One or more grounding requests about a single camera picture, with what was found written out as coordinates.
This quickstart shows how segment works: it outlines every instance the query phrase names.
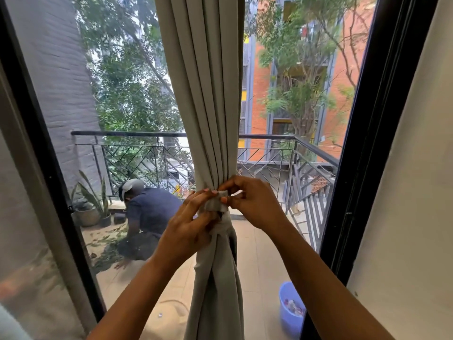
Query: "cap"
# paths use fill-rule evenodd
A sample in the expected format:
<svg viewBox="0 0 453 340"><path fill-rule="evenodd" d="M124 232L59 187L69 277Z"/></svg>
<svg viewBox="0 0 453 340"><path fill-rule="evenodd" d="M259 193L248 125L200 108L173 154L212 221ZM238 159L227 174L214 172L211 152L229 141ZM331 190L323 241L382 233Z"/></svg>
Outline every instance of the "cap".
<svg viewBox="0 0 453 340"><path fill-rule="evenodd" d="M130 179L130 180L127 180L122 188L121 188L121 200L124 201L124 194L127 192L127 191L130 191L132 188L141 188L141 189L144 189L144 182L141 181L140 179Z"/></svg>

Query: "hat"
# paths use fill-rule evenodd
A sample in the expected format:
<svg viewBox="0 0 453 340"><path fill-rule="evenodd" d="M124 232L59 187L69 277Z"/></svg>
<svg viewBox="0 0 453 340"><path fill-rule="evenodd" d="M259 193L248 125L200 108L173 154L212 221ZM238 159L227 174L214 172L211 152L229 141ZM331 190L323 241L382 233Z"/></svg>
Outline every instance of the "hat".
<svg viewBox="0 0 453 340"><path fill-rule="evenodd" d="M127 192L127 191L130 191L132 188L140 188L140 189L144 189L144 182L141 181L140 179L130 179L130 180L127 180L123 186L120 187L120 190L118 191L120 193L120 199L122 201L124 201L124 194Z"/></svg>

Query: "person's right hand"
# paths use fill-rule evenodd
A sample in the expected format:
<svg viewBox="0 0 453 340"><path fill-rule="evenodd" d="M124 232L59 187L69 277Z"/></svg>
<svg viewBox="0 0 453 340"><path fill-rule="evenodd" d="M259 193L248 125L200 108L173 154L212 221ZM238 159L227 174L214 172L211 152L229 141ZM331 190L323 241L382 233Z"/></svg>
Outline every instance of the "person's right hand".
<svg viewBox="0 0 453 340"><path fill-rule="evenodd" d="M270 227L278 226L288 219L268 183L257 178L235 175L218 188L234 194L221 198L221 202L238 209L255 227L267 231Z"/></svg>

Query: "curtain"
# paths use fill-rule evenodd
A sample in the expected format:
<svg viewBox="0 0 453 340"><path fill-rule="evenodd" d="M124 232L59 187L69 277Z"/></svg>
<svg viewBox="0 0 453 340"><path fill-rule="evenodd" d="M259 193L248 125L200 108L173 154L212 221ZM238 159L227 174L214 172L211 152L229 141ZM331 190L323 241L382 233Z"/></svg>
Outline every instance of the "curtain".
<svg viewBox="0 0 453 340"><path fill-rule="evenodd" d="M197 189L235 174L245 0L155 0ZM197 253L185 340L244 339L236 234L226 212Z"/></svg>

